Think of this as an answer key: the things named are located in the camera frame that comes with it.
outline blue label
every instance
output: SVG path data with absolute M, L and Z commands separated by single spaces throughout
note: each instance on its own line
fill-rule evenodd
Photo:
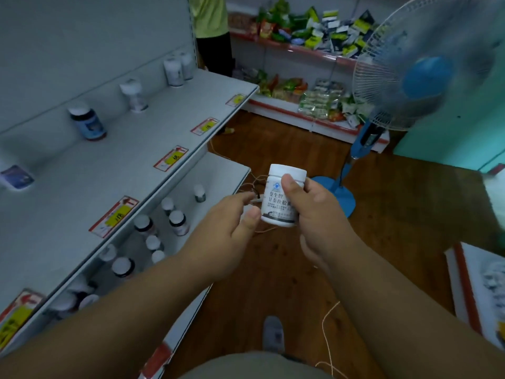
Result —
M 18 190 L 24 189 L 34 182 L 32 176 L 17 165 L 9 167 L 0 174 L 8 184 Z
M 85 121 L 74 121 L 79 131 L 87 139 L 95 139 L 105 134 L 105 129 L 97 116 Z

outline wooden floor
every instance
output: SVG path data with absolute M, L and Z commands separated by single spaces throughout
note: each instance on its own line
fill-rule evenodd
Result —
M 256 175 L 279 163 L 336 177 L 350 147 L 251 113 L 240 112 L 229 126 L 236 133 L 216 137 L 215 150 Z M 386 149 L 357 162 L 345 185 L 357 201 L 350 217 L 356 233 L 453 312 L 443 252 L 456 241 L 496 250 L 499 229 L 480 175 Z M 297 229 L 258 234 L 235 273 L 213 286 L 164 378 L 221 355 L 261 350 L 267 315 L 281 319 L 288 354 L 312 365 L 329 361 L 321 321 L 335 301 L 323 273 L 301 253 Z M 350 379 L 384 377 L 342 306 L 325 330 L 333 364 Z

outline person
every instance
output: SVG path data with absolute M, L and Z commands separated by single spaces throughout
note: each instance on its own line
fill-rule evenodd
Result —
M 300 213 L 305 256 L 331 282 L 369 351 L 391 378 L 503 378 L 505 355 L 423 293 L 354 233 L 336 198 L 307 179 L 281 180 Z M 194 229 L 179 253 L 136 275 L 93 305 L 0 360 L 2 378 L 134 377 L 184 308 L 240 263 L 260 221 L 225 197 Z M 232 354 L 184 379 L 307 378 L 323 370 L 271 352 Z
M 198 52 L 209 72 L 231 77 L 234 60 L 231 54 L 228 12 L 225 0 L 189 0 L 193 16 L 193 32 Z M 223 127 L 218 134 L 233 134 L 235 129 Z

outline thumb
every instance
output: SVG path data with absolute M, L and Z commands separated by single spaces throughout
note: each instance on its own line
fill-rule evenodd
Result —
M 282 176 L 281 185 L 291 204 L 301 215 L 306 214 L 312 208 L 314 200 L 289 174 Z
M 260 217 L 260 208 L 256 206 L 253 206 L 245 213 L 242 221 L 240 221 L 237 228 L 231 233 L 231 239 L 237 243 L 238 247 L 245 248 L 249 239 L 254 235 L 257 224 L 260 222 Z

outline black pants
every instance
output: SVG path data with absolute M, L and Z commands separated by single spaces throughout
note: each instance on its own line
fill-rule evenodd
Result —
M 217 37 L 197 38 L 196 44 L 205 66 L 210 72 L 231 77 L 234 61 L 231 56 L 229 32 Z

